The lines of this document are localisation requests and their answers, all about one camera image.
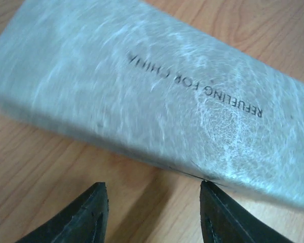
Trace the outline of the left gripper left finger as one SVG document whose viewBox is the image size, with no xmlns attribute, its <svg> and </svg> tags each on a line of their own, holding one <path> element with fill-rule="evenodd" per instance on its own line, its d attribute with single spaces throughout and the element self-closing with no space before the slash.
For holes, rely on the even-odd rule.
<svg viewBox="0 0 304 243">
<path fill-rule="evenodd" d="M 17 242 L 104 242 L 108 212 L 106 185 L 96 182 Z"/>
</svg>

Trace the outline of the grey glasses case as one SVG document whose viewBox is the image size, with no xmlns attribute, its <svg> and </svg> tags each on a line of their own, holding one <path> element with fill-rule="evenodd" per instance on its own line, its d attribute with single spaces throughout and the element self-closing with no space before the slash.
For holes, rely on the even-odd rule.
<svg viewBox="0 0 304 243">
<path fill-rule="evenodd" d="M 304 83 L 141 1 L 25 1 L 0 35 L 0 108 L 304 209 Z"/>
</svg>

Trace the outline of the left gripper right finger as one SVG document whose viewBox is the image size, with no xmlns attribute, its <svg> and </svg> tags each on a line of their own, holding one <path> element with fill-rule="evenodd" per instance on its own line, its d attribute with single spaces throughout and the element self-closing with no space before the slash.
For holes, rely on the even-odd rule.
<svg viewBox="0 0 304 243">
<path fill-rule="evenodd" d="M 200 216 L 204 242 L 289 242 L 210 181 L 201 183 Z"/>
</svg>

